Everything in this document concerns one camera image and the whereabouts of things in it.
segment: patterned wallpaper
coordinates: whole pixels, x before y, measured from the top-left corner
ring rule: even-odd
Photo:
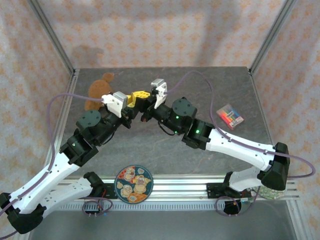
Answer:
[[[0,193],[43,168],[49,149],[46,108],[70,75],[26,0],[0,1]],[[62,100],[52,104],[55,125]],[[0,237],[13,231],[0,217]]]
[[[320,4],[298,0],[254,76],[274,142],[312,162],[313,177],[298,181],[314,239],[320,233]],[[291,161],[290,174],[310,172]]]
[[[250,66],[285,0],[39,0],[75,68]]]

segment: brown teddy bear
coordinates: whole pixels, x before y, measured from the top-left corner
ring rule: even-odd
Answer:
[[[89,98],[100,99],[102,95],[112,93],[113,90],[109,84],[114,79],[115,74],[107,72],[103,74],[102,79],[94,81],[88,90]],[[87,100],[84,104],[84,110],[99,110],[104,104],[97,101]]]

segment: small box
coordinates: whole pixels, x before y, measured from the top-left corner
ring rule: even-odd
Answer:
[[[230,104],[220,108],[216,113],[231,130],[244,121],[243,117],[240,116]]]

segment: black cable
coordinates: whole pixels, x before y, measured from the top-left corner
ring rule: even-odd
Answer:
[[[105,144],[107,144],[108,142],[110,142],[110,140],[114,137],[114,135],[115,135],[115,132],[113,132],[112,135],[111,135],[111,137],[110,137],[107,141],[105,141],[104,143],[102,143],[102,145],[105,145]]]
[[[164,131],[166,134],[168,134],[169,136],[174,136],[175,135],[175,133],[169,133],[169,132],[167,132],[165,129],[164,129],[164,127],[163,126],[161,126],[161,123],[158,121],[158,125],[159,125],[159,127],[161,128],[161,130],[162,131]]]

